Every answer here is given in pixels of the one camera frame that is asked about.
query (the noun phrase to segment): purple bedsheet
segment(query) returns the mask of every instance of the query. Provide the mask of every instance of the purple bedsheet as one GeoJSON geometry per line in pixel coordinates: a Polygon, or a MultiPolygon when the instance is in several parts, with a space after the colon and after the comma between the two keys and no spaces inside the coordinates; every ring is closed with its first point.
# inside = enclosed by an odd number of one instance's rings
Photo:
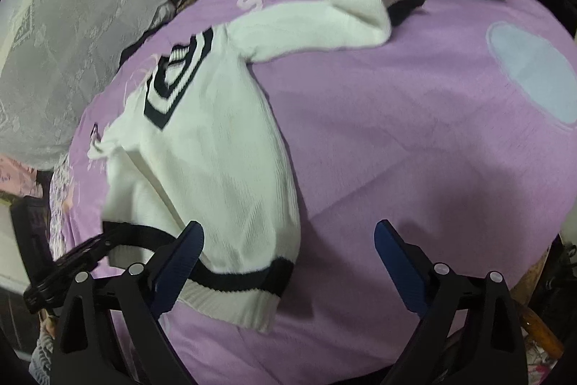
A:
{"type": "MultiPolygon", "coordinates": [[[[102,132],[120,115],[172,45],[282,1],[291,0],[200,0],[93,100],[70,149],[68,249],[100,232],[107,183],[105,162],[87,158],[93,124],[102,132]]],[[[486,42],[498,21],[548,39],[577,65],[572,39],[535,0],[428,0],[379,48],[253,67],[294,166],[301,252],[268,335],[180,303],[164,315],[198,383],[326,384],[393,363],[417,318],[374,249],[380,219],[433,261],[468,275],[498,270],[510,286],[539,259],[577,195],[577,134],[501,72],[486,42]]]]}

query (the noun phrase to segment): ribbed hem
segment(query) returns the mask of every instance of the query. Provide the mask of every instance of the ribbed hem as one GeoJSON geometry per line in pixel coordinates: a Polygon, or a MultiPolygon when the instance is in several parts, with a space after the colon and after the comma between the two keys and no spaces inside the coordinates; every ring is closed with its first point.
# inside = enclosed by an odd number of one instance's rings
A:
{"type": "Polygon", "coordinates": [[[210,318],[266,333],[281,299],[258,289],[221,292],[187,280],[178,300],[210,318]]]}

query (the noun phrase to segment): knit sweater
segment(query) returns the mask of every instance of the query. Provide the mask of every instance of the knit sweater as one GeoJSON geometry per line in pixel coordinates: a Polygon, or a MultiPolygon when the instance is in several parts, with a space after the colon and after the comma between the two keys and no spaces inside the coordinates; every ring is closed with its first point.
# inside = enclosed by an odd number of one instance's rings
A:
{"type": "MultiPolygon", "coordinates": [[[[387,2],[414,8],[406,1],[387,2]]],[[[93,141],[88,155],[107,159],[110,185],[102,220],[174,237],[192,220],[202,224],[199,275],[181,301],[212,318],[270,329],[298,255],[300,222],[285,144],[246,64],[380,45],[391,34],[387,7],[382,0],[286,3],[193,34],[160,58],[93,141]]],[[[150,255],[120,246],[109,260],[126,268],[150,255]]]]}

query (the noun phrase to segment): white wall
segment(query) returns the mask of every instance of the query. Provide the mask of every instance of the white wall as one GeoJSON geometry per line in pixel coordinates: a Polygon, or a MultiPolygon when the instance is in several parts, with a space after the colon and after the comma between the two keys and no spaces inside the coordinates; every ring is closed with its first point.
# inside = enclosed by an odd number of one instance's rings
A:
{"type": "Polygon", "coordinates": [[[29,281],[12,229],[10,207],[0,202],[0,286],[23,293],[29,281]]]}

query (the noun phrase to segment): lace curtain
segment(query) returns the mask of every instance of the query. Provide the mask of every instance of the lace curtain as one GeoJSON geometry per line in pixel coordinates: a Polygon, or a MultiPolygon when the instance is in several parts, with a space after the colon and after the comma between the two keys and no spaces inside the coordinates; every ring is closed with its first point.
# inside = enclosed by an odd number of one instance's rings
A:
{"type": "Polygon", "coordinates": [[[54,167],[84,108],[112,80],[120,52],[165,1],[18,0],[10,7],[0,35],[0,153],[54,167]]]}

